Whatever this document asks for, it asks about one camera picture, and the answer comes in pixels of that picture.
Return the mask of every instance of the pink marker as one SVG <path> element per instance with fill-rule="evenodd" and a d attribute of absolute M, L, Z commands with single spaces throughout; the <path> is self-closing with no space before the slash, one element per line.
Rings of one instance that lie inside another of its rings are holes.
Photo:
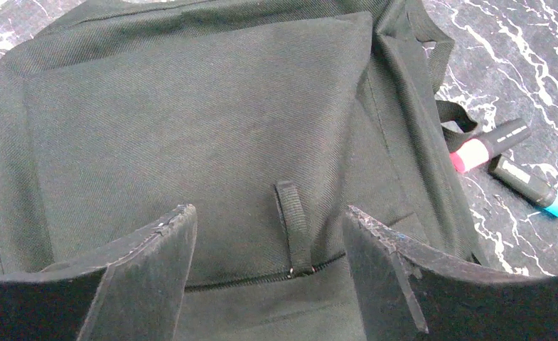
<path fill-rule="evenodd" d="M 527 139 L 530 134 L 530 128 L 522 119 L 507 121 L 465 142 L 450 154 L 450 159 L 457 172 L 466 173 Z"/>

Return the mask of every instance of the carrying handle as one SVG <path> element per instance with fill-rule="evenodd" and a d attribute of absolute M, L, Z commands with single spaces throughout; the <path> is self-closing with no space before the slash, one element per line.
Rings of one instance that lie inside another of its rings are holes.
<path fill-rule="evenodd" d="M 454 39 L 447 36 L 429 17 L 422 0 L 409 0 L 407 14 L 415 38 L 421 43 L 436 43 L 428 60 L 431 87 L 435 94 L 444 81 Z"/>
<path fill-rule="evenodd" d="M 407 15 L 415 38 L 421 43 L 435 42 L 436 45 L 429 54 L 427 66 L 429 68 L 429 79 L 431 88 L 436 94 L 440 90 L 446 67 L 452 49 L 454 39 L 447 36 L 429 17 L 422 0 L 409 0 L 407 2 Z M 459 104 L 447 101 L 436 101 L 440 122 L 454 121 L 462 133 L 442 127 L 442 133 L 446 140 L 449 152 L 457 151 L 467 140 L 471 138 L 478 122 L 473 120 L 467 111 Z"/>
<path fill-rule="evenodd" d="M 448 101 L 436 101 L 440 122 L 446 123 L 453 121 L 463 131 L 459 133 L 446 127 L 442 127 L 444 140 L 450 153 L 457 151 L 467 140 L 471 138 L 478 126 L 478 122 L 472 119 L 465 108 L 460 104 Z"/>

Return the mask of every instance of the marker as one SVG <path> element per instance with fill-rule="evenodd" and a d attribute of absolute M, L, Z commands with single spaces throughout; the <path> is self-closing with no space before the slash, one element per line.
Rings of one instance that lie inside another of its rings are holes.
<path fill-rule="evenodd" d="M 519 192 L 532 204 L 558 217 L 558 190 L 545 181 L 527 173 L 521 166 L 502 155 L 490 162 L 488 172 Z"/>
<path fill-rule="evenodd" d="M 529 126 L 522 119 L 507 121 L 465 142 L 450 154 L 450 159 L 457 172 L 466 173 L 527 139 L 530 134 Z"/>

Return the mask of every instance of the marble surface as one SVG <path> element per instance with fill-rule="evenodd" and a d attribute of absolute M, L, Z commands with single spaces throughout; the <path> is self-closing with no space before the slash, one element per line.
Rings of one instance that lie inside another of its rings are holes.
<path fill-rule="evenodd" d="M 81 0 L 0 0 L 0 57 Z M 456 39 L 437 97 L 462 104 L 488 131 L 522 117 L 533 135 L 505 155 L 558 189 L 558 1 L 424 0 Z M 558 220 L 492 179 L 461 176 L 489 266 L 558 274 Z"/>

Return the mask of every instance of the strap loop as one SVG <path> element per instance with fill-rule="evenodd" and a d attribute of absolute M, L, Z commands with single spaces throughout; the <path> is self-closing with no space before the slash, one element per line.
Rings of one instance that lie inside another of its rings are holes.
<path fill-rule="evenodd" d="M 313 272 L 312 238 L 297 187 L 291 181 L 279 181 L 274 189 L 279 216 L 287 232 L 291 257 L 290 275 L 297 277 L 311 274 Z"/>
<path fill-rule="evenodd" d="M 429 17 L 422 0 L 409 0 L 407 2 L 407 15 L 412 27 L 412 32 L 421 43 L 435 42 L 436 46 L 429 55 L 429 79 L 434 94 L 440 90 L 450 53 L 454 48 L 454 40 L 447 36 Z"/>
<path fill-rule="evenodd" d="M 444 139 L 446 140 L 446 146 L 448 146 L 449 152 L 453 153 L 471 138 L 473 131 L 478 126 L 478 122 L 469 117 L 465 108 L 457 103 L 436 101 L 436 105 L 438 107 L 438 114 L 440 115 L 441 123 L 454 121 L 463 131 L 462 133 L 459 133 L 442 127 L 442 133 L 444 134 Z"/>

